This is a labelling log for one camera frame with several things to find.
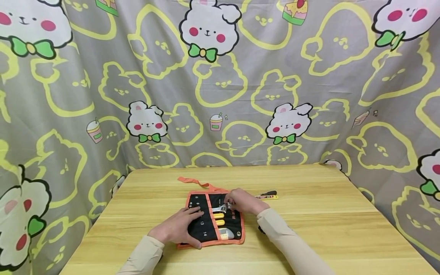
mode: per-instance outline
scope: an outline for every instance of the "left hand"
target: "left hand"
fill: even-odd
[[[151,229],[148,236],[155,238],[163,244],[167,242],[183,242],[201,249],[202,243],[191,237],[188,233],[188,225],[203,215],[203,211],[197,212],[198,210],[200,210],[200,207],[182,208],[176,214]]]

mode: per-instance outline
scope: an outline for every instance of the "hand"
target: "hand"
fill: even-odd
[[[203,211],[197,212],[200,207],[182,208],[161,224],[150,230],[148,236],[155,238],[161,243],[187,243],[197,249],[202,248],[202,244],[188,233],[188,225],[191,221],[201,217]]]
[[[270,208],[267,203],[257,199],[241,188],[234,189],[227,194],[224,198],[224,203],[227,202],[232,204],[232,210],[251,213],[255,216],[263,212],[263,210]]]

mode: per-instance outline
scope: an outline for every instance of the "table top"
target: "table top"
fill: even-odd
[[[241,187],[267,201],[338,275],[437,275],[341,172],[325,165],[140,169],[129,174],[61,275],[115,274],[142,236],[185,206],[179,176],[224,189]],[[156,275],[294,274],[284,256],[245,215],[242,245],[176,250],[167,244]]]

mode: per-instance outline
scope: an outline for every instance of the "tool roll pouch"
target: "tool roll pouch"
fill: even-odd
[[[202,247],[219,244],[242,244],[245,241],[245,227],[243,216],[239,211],[215,212],[213,208],[221,207],[228,190],[220,189],[209,183],[201,184],[198,180],[178,178],[183,183],[196,183],[207,189],[191,191],[188,194],[186,207],[200,206],[203,216],[195,219],[188,226],[188,233],[202,243]],[[215,218],[214,214],[224,214],[223,218]],[[224,221],[224,225],[217,225],[217,221]],[[191,247],[189,244],[180,243],[177,249]]]

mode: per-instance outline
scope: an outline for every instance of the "gray fabric backdrop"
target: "gray fabric backdrop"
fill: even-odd
[[[440,270],[439,16],[425,0],[2,1],[0,274],[57,274],[133,169],[324,162]]]

